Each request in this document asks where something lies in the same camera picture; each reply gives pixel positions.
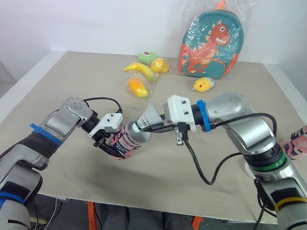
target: pink bottle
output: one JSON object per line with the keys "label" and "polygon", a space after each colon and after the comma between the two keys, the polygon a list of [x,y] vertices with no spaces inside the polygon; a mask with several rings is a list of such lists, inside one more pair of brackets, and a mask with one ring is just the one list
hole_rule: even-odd
{"label": "pink bottle", "polygon": [[307,155],[307,126],[293,133],[289,140],[281,143],[281,148],[291,159]]}
{"label": "pink bottle", "polygon": [[109,155],[114,160],[130,157],[143,143],[149,141],[151,133],[140,131],[134,124],[126,124],[111,140],[111,146],[117,149],[125,158]]}

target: green ring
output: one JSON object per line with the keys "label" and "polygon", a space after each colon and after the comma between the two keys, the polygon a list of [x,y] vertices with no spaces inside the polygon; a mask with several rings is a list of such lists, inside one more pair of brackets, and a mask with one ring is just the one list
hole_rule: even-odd
{"label": "green ring", "polygon": [[283,152],[282,156],[280,157],[280,159],[277,162],[270,164],[270,165],[267,165],[267,166],[263,166],[263,167],[252,166],[251,168],[253,170],[260,171],[260,172],[272,171],[272,170],[278,168],[279,166],[281,166],[286,161],[286,159],[287,159],[287,157],[286,157],[285,153]]}

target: cardboard surface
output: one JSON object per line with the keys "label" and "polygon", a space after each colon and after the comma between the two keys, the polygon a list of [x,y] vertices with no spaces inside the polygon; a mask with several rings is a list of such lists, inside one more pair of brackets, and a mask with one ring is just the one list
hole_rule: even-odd
{"label": "cardboard surface", "polygon": [[[38,125],[74,95],[113,97],[123,107],[124,120],[130,121],[149,104],[162,111],[163,103],[172,94],[188,97],[194,104],[223,92],[241,92],[256,112],[275,116],[279,140],[304,125],[261,64],[239,62],[233,76],[216,80],[205,93],[191,91],[195,78],[162,75],[153,95],[139,99],[125,89],[132,72],[122,71],[136,60],[124,55],[66,53],[0,124],[0,152],[29,135],[31,123]],[[117,110],[109,101],[90,102],[90,106],[99,117]],[[189,139],[209,179],[222,158],[237,152],[223,128],[190,133]],[[244,170],[242,156],[228,160],[215,184],[208,186],[199,177],[186,147],[176,145],[174,133],[153,134],[148,143],[124,161],[111,160],[92,144],[83,130],[76,129],[41,172],[44,182],[40,193],[195,216],[243,221],[258,218],[256,189]],[[307,158],[294,162],[303,176],[307,173],[306,162]],[[263,222],[276,220],[265,214]]]}

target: dinosaur print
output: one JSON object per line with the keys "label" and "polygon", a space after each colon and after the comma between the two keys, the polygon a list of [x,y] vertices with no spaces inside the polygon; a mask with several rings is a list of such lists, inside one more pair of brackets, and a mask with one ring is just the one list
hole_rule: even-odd
{"label": "dinosaur print", "polygon": [[181,46],[179,55],[180,70],[182,70],[182,66],[189,62],[187,67],[189,73],[196,73],[195,67],[199,64],[198,72],[205,73],[205,68],[211,61],[222,64],[226,70],[225,64],[215,59],[214,56],[219,53],[217,46],[225,46],[229,43],[230,35],[227,26],[219,20],[216,25],[212,25],[212,30],[209,31],[209,35],[206,35],[205,39],[207,42],[202,43],[198,48],[191,49],[186,44]]}

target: black cable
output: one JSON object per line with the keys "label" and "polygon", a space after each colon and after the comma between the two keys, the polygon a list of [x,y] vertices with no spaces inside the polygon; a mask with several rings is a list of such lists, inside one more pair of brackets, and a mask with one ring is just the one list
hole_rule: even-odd
{"label": "black cable", "polygon": [[99,216],[97,215],[97,211],[96,211],[96,205],[95,205],[95,203],[94,203],[94,211],[95,211],[95,215],[96,215],[96,217],[97,217],[97,219],[98,219],[98,221],[99,221],[99,224],[100,224],[100,229],[102,230],[102,224],[101,224],[101,221],[100,221]]}
{"label": "black cable", "polygon": [[62,201],[60,201],[61,203],[60,203],[60,206],[59,206],[59,208],[58,208],[58,211],[57,211],[57,213],[54,215],[54,217],[52,218],[52,220],[51,221],[54,221],[54,219],[58,216],[58,214],[59,214],[59,212],[61,211],[61,208],[62,208],[62,205],[63,205],[63,202]]}
{"label": "black cable", "polygon": [[270,212],[269,210],[266,209],[266,207],[265,207],[264,205],[262,205],[262,203],[261,203],[261,198],[260,198],[260,195],[259,195],[259,194],[257,195],[257,200],[258,200],[258,204],[259,204],[260,208],[264,208],[264,211],[265,211],[266,213],[270,214],[271,216],[273,216],[273,217],[275,217],[275,218],[277,217],[274,213]]}
{"label": "black cable", "polygon": [[263,213],[264,213],[264,206],[263,206],[262,209],[261,209],[260,215],[259,215],[259,217],[258,217],[258,220],[257,220],[257,222],[256,222],[256,224],[255,224],[253,230],[256,230],[257,226],[260,224],[260,221],[261,221],[261,219],[262,219]]}
{"label": "black cable", "polygon": [[229,119],[227,121],[220,122],[218,124],[212,124],[211,128],[215,129],[218,126],[226,125],[226,124],[231,123],[231,122],[239,121],[239,120],[250,118],[250,117],[258,117],[258,116],[268,117],[272,121],[272,123],[273,123],[273,134],[274,134],[274,136],[276,136],[276,133],[277,133],[277,122],[276,122],[276,119],[271,114],[265,114],[265,113],[248,114],[248,115],[236,117],[236,118],[233,118],[233,119]]}
{"label": "black cable", "polygon": [[206,178],[206,177],[204,176],[204,174],[202,173],[202,170],[201,170],[200,164],[198,163],[198,160],[197,160],[197,157],[196,157],[196,155],[195,155],[195,152],[194,152],[194,150],[192,149],[191,145],[189,144],[188,140],[183,140],[183,141],[184,141],[184,143],[186,144],[188,150],[189,150],[190,153],[191,153],[191,156],[192,156],[193,161],[194,161],[194,163],[195,163],[195,166],[196,166],[196,169],[197,169],[197,171],[198,171],[198,174],[201,176],[202,180],[203,180],[206,184],[208,184],[208,185],[214,184],[215,179],[216,179],[216,176],[217,176],[217,174],[218,174],[218,172],[219,172],[219,170],[220,170],[222,164],[224,164],[226,160],[228,160],[229,158],[232,158],[232,157],[234,157],[234,156],[241,155],[241,153],[237,152],[237,153],[233,153],[233,154],[231,154],[231,155],[225,157],[224,159],[222,159],[222,161],[217,165],[217,167],[216,167],[216,169],[215,169],[215,172],[214,172],[214,174],[213,174],[212,180],[211,180],[211,181],[208,181],[207,178]]}
{"label": "black cable", "polygon": [[38,213],[37,213],[36,203],[34,199],[33,199],[33,205],[34,205],[34,210],[35,210],[35,215],[36,215],[36,224],[35,224],[34,230],[36,230],[38,226]]}
{"label": "black cable", "polygon": [[[54,221],[54,219],[59,215],[59,213],[60,213],[60,211],[61,211],[61,209],[62,209],[62,205],[63,205],[63,202],[60,201],[60,206],[59,206],[59,208],[58,208],[58,211],[57,211],[57,213],[53,216],[53,218],[49,220],[50,222]],[[43,227],[45,227],[45,226],[47,225],[47,223],[46,223],[46,224],[38,225],[38,226],[37,226],[37,229],[38,229],[38,228],[43,228]]]}
{"label": "black cable", "polygon": [[120,106],[120,104],[118,103],[118,101],[116,101],[115,99],[113,98],[110,98],[110,97],[93,97],[93,98],[87,98],[87,99],[84,99],[83,101],[87,104],[87,106],[89,107],[89,104],[87,103],[88,101],[93,101],[93,100],[109,100],[109,101],[113,101],[117,104],[118,106],[118,110],[116,111],[116,113],[122,113],[123,110]]}

